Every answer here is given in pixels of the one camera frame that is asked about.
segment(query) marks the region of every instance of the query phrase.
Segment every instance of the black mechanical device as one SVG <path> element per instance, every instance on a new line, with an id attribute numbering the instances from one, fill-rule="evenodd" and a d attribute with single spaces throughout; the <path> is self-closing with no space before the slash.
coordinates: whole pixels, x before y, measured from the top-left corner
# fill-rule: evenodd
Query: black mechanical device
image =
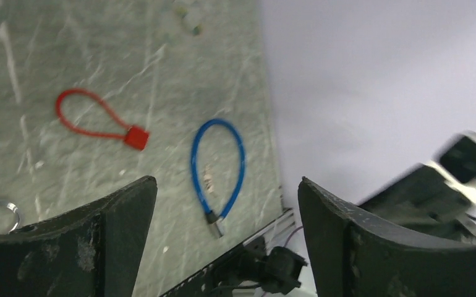
<path id="1" fill-rule="evenodd" d="M 476 218 L 467 214 L 476 206 L 476 133 L 457 136 L 360 205 L 307 178 L 298 198 L 319 297 L 476 296 Z M 0 296 L 130 297 L 155 199 L 156 181 L 144 177 L 0 235 Z M 288 294 L 307 263 L 284 247 L 269 253 L 261 234 L 162 296 L 230 297 L 259 287 Z"/>

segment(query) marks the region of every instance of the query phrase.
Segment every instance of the red square block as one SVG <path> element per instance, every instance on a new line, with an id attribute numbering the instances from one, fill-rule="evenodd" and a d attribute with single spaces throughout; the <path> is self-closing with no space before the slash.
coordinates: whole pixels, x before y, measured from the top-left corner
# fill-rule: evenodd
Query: red square block
<path id="1" fill-rule="evenodd" d="M 127 131 L 124 142 L 126 145 L 129 145 L 137 150 L 143 150 L 147 145 L 148 139 L 149 132 L 143 130 L 141 127 L 132 126 L 129 128 L 129 131 Z"/>

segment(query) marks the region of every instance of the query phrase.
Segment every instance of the red loop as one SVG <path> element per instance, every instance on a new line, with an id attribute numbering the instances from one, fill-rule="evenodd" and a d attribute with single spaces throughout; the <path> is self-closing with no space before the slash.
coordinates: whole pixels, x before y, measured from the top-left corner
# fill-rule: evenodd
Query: red loop
<path id="1" fill-rule="evenodd" d="M 90 97 L 91 99 L 98 102 L 98 104 L 101 107 L 103 107 L 103 109 L 105 109 L 105 111 L 107 111 L 107 113 L 113 118 L 113 120 L 115 120 L 115 122 L 117 122 L 125 130 L 128 131 L 131 128 L 130 125 L 126 124 L 122 119 L 120 119 L 118 117 L 118 115 L 107 105 L 107 103 L 105 103 L 105 101 L 103 101 L 103 99 L 100 96 L 94 94 L 91 91 L 85 90 L 84 88 L 70 88 L 68 90 L 65 90 L 58 96 L 58 98 L 56 100 L 56 114 L 57 114 L 59 120 L 62 122 L 62 124 L 65 127 L 69 128 L 73 132 L 83 134 L 83 135 L 87 135 L 87 136 L 102 137 L 102 138 L 113 138 L 113 139 L 125 139 L 124 134 L 93 132 L 93 131 L 88 131 L 88 130 L 81 129 L 79 127 L 76 127 L 68 119 L 66 119 L 65 116 L 63 115 L 62 111 L 61 111 L 61 103 L 63 102 L 63 100 L 67 96 L 73 95 L 73 94 L 80 94 L 80 95 L 85 95 L 85 96 Z"/>

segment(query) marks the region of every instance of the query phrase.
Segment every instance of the silver ring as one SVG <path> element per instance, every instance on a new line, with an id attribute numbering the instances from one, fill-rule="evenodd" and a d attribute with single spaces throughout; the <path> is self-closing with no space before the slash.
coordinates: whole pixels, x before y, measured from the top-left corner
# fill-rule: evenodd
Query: silver ring
<path id="1" fill-rule="evenodd" d="M 7 233 L 13 232 L 14 230 L 16 230 L 20 226 L 20 223 L 22 221 L 21 216 L 20 216 L 20 212 L 18 211 L 18 206 L 16 206 L 12 202 L 4 201 L 4 200 L 0 200 L 0 206 L 6 207 L 12 213 L 14 213 L 14 215 L 16 216 L 16 222 L 14 223 L 12 228 Z"/>

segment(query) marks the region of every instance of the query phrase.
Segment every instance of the blue tube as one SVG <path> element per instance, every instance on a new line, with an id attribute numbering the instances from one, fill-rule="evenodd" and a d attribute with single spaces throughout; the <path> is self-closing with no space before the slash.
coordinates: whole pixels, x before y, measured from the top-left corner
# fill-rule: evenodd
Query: blue tube
<path id="1" fill-rule="evenodd" d="M 236 182 L 236 186 L 234 187 L 234 190 L 232 191 L 232 194 L 227 204 L 225 205 L 225 207 L 223 208 L 222 212 L 219 215 L 220 218 L 226 218 L 226 216 L 231 211 L 232 206 L 234 205 L 234 202 L 236 201 L 236 198 L 238 197 L 238 194 L 240 194 L 240 190 L 242 189 L 242 184 L 244 183 L 244 177 L 245 177 L 244 142 L 242 141 L 242 138 L 240 134 L 238 133 L 238 131 L 236 131 L 236 128 L 234 128 L 234 126 L 231 123 L 225 121 L 224 119 L 211 119 L 207 121 L 205 124 L 203 124 L 198 130 L 198 133 L 196 133 L 196 136 L 194 137 L 194 141 L 192 143 L 192 150 L 190 155 L 192 182 L 193 182 L 196 194 L 198 196 L 198 200 L 200 201 L 202 205 L 203 212 L 205 212 L 205 214 L 208 215 L 209 213 L 212 212 L 212 209 L 209 206 L 209 203 L 207 203 L 207 199 L 205 198 L 202 186 L 200 184 L 200 179 L 198 178 L 197 158 L 198 158 L 198 146 L 200 145 L 202 136 L 205 133 L 205 131 L 207 131 L 207 129 L 209 129 L 213 125 L 220 125 L 227 128 L 231 132 L 231 134 L 234 136 L 236 140 L 236 144 L 238 145 L 238 151 L 240 152 L 240 173 L 238 175 L 238 181 Z"/>

